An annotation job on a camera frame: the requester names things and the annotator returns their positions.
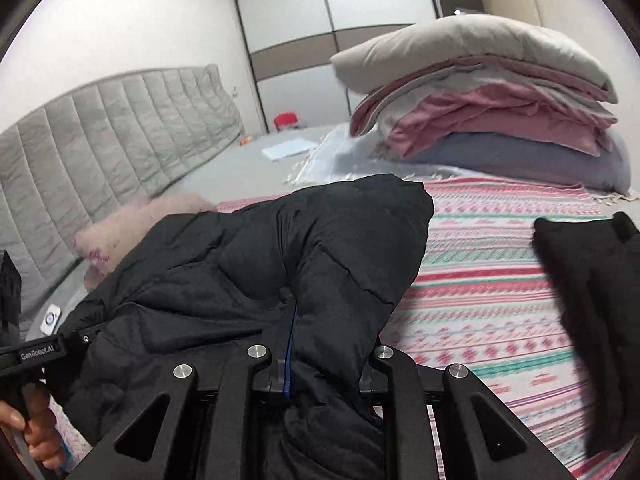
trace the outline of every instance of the human hand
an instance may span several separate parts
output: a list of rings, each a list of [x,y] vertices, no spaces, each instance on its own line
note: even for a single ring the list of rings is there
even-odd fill
[[[34,460],[42,462],[47,469],[59,469],[65,463],[65,450],[62,437],[56,430],[56,416],[49,409],[49,392],[44,384],[36,385],[32,395],[27,399],[27,405],[31,418],[25,422],[18,410],[0,400],[0,429],[18,456],[10,428],[23,433],[29,446],[29,455]]]

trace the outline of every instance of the gray tufted headboard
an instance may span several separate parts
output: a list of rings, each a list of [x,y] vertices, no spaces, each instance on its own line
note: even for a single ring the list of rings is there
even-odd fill
[[[0,248],[22,276],[21,328],[76,263],[78,230],[162,192],[242,131],[209,65],[100,80],[0,134]]]

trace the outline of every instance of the striped blanket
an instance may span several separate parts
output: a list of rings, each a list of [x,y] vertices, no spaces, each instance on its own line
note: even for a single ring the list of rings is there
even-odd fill
[[[505,179],[424,187],[436,211],[426,252],[382,341],[427,366],[467,364],[576,478],[609,479],[626,449],[585,456],[590,384],[530,245],[539,216],[593,220],[604,218],[600,206],[578,187]],[[259,200],[223,203],[220,211]]]

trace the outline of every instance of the pink fluffy pillow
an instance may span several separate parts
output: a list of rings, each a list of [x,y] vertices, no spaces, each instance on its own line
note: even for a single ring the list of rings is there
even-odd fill
[[[76,251],[91,261],[84,286],[94,290],[165,216],[216,210],[215,204],[191,193],[161,196],[151,202],[135,199],[103,221],[82,229],[76,234]]]

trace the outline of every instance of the jacket sleeve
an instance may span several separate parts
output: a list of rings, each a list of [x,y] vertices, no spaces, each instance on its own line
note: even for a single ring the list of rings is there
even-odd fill
[[[297,302],[291,402],[266,453],[270,478],[382,478],[384,435],[358,382],[418,273],[433,202],[422,184],[389,175],[295,195],[274,202],[273,221],[248,227],[221,260],[245,292],[268,296],[288,285]]]

